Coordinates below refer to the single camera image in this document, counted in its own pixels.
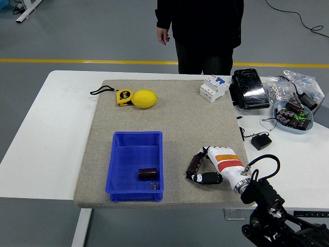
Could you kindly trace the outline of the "person's right hand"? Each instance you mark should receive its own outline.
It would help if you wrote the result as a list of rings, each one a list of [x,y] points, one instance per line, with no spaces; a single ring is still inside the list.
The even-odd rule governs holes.
[[[166,45],[170,41],[169,30],[163,28],[157,28],[156,30],[158,41],[162,45]]]

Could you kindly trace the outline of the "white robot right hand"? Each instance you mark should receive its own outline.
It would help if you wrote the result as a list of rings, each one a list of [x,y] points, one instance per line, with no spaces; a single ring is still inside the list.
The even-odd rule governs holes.
[[[198,174],[203,158],[207,158],[214,165],[215,172]],[[224,179],[230,183],[235,193],[242,193],[250,183],[251,177],[245,171],[236,153],[227,147],[206,146],[194,155],[186,171],[186,178],[199,184],[220,184]]]

